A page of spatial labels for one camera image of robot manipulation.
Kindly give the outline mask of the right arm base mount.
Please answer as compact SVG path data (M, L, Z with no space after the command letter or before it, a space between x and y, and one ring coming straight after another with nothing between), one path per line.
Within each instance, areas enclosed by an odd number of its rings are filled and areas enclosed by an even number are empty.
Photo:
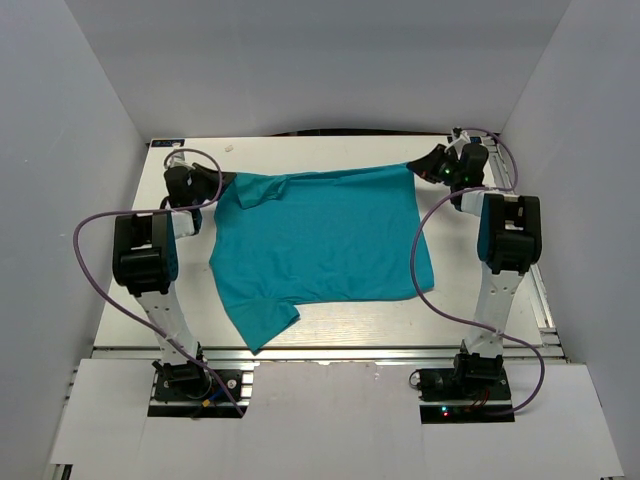
M424 425L510 423L515 420L503 357L458 353L450 368L421 368L409 386L420 399Z

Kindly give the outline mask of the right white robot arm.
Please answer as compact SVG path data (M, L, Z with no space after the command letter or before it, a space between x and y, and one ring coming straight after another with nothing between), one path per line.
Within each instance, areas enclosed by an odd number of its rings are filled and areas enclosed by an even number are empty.
M453 390L472 399L496 379L503 365L503 338L522 279L542 253L540 200L491 190L484 184L488 149L480 143L462 147L438 144L409 162L417 177L450 188L456 210L479 218L477 256L481 287L470 331L463 339L451 374Z

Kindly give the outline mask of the teal t-shirt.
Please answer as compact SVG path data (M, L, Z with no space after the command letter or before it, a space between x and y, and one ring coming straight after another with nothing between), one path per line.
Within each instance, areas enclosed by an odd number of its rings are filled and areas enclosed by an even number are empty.
M209 260L219 298L252 352L304 304L400 301L435 285L403 164L240 173L217 203Z

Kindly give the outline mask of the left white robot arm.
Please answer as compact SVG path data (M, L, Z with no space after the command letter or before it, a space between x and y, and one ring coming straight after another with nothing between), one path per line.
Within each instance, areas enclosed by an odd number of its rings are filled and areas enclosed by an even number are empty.
M211 387L211 374L201 362L199 342L190 332L175 282L179 274L177 241L197 235L201 208L220 198L236 175L199 164L178 164L164 172L167 195L156 213L122 214L115 219L112 270L116 283L127 289L158 331L159 371L180 370L177 387L199 399Z

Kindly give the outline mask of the blue label sticker left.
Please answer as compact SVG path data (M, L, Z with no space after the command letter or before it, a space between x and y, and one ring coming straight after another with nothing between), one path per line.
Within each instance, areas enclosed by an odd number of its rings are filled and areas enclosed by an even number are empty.
M182 148L184 139L154 139L150 143L151 148Z

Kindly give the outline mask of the aluminium front rail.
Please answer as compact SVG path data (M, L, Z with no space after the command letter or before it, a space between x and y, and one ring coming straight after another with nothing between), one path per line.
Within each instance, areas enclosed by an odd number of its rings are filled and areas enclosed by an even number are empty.
M564 360L559 345L537 347L545 360ZM210 361L448 361L453 360L457 349L453 348L284 348L267 349L253 355L246 349L204 349ZM534 360L534 353L525 347L506 347L505 360ZM92 359L154 360L159 358L157 349L142 348L94 348Z

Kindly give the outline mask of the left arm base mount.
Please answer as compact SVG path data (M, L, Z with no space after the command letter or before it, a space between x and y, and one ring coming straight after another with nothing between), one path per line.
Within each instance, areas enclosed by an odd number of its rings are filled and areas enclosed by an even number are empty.
M239 419L247 411L247 372L216 369L212 376L192 362L171 366L158 360L153 367L150 418Z

